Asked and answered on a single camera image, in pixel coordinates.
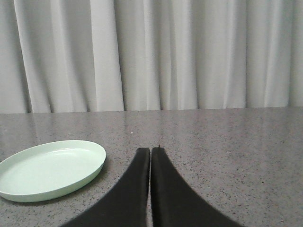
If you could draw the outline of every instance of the plate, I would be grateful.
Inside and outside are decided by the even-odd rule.
[[[45,201],[93,180],[106,158],[99,144],[83,140],[46,143],[0,163],[0,196],[17,202]]]

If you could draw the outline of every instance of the table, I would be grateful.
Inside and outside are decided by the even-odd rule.
[[[159,144],[200,196],[240,224],[303,223],[302,107],[0,114],[0,125],[0,161],[58,140],[90,140],[107,151],[101,173],[76,192],[36,203],[0,198],[0,226],[61,225],[113,187],[138,147]]]

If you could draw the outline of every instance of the curtain fold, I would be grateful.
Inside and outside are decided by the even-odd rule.
[[[2,0],[0,113],[303,106],[303,0]]]

